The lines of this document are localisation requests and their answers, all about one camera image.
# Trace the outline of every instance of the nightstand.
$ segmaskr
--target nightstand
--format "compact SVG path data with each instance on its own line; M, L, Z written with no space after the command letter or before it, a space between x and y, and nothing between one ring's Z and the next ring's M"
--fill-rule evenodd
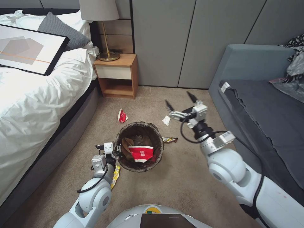
M135 99L138 88L136 54L120 54L114 61L96 60L94 69L104 97Z

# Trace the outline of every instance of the black screen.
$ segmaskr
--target black screen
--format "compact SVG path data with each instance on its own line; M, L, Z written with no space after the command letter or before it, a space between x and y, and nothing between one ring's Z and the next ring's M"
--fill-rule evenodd
M195 228L181 214L142 214L140 228Z

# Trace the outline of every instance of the trash bag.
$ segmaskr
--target trash bag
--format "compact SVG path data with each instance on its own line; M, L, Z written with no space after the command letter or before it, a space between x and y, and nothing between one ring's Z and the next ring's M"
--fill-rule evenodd
M154 152L153 157L146 161L135 162L134 160L127 158L123 153L122 157L119 158L118 162L120 165L132 172L146 172L149 169L152 169L156 166L162 159L162 153L164 150L164 143L162 140L162 136L160 135L157 127L152 123L145 122L134 122L124 126L120 132L117 134L115 145L122 144L122 140L124 138L132 138L133 140L137 140L139 142L138 145L142 146L153 146Z

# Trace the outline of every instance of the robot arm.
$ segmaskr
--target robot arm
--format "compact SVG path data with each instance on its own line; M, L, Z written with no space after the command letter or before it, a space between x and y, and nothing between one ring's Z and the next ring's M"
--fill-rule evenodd
M92 158L94 174L81 190L79 197L55 224L54 228L85 228L94 227L99 216L106 210L111 201L111 183L115 166L115 155L121 152L120 146L114 143L96 145L96 148L105 150L104 155L95 155Z
M205 123L207 107L194 95L188 95L195 106L177 112L166 101L169 115L181 121L182 125L187 122L188 127L194 131L196 142L185 138L182 126L180 129L187 141L200 144L211 175L225 184L234 193L245 212L254 219L259 218L258 221L263 223L263 226L303 228L304 208L272 180L248 166L236 151L225 149L224 147L236 137L230 131L214 132L208 127ZM216 137L215 134L220 132L223 134Z

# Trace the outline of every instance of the patterned fabric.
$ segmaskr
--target patterned fabric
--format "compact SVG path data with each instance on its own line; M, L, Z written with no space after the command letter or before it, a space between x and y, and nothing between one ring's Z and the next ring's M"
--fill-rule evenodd
M284 94L304 103L304 34L281 46L293 48L296 53L288 58L291 64L286 70L286 77L271 80L270 83Z
M58 17L49 12L40 24L38 31L67 36L70 41L64 51L82 48L90 39L76 29L63 23Z
M304 51L304 34L292 38L285 45L279 46L296 50L295 54L287 59L289 62L292 62L301 52Z

